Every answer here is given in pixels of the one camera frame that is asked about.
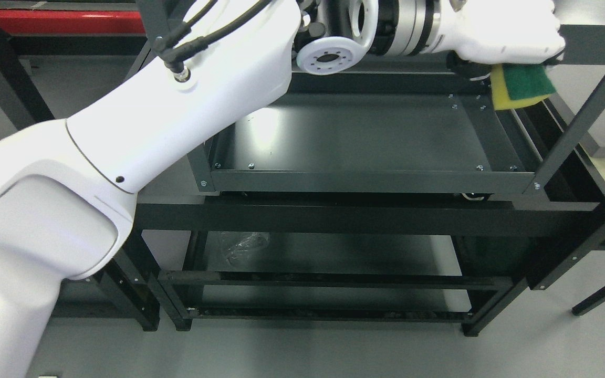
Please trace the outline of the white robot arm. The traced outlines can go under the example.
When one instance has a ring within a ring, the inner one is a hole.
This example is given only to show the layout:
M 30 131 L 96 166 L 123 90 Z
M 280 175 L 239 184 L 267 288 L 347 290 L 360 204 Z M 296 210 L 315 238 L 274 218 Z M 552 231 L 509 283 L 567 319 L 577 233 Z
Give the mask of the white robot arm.
M 286 93 L 302 21 L 297 1 L 201 1 L 108 95 L 0 140 L 0 377 L 26 375 L 61 282 L 113 258 L 144 186 Z

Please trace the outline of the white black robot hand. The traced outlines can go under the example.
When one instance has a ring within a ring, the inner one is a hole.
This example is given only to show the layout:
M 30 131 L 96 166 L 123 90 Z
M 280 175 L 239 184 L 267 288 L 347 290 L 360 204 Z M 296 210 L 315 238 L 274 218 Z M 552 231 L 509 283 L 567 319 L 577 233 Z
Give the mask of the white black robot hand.
M 429 1 L 431 29 L 422 52 L 472 81 L 493 65 L 537 65 L 561 55 L 565 39 L 553 1 Z

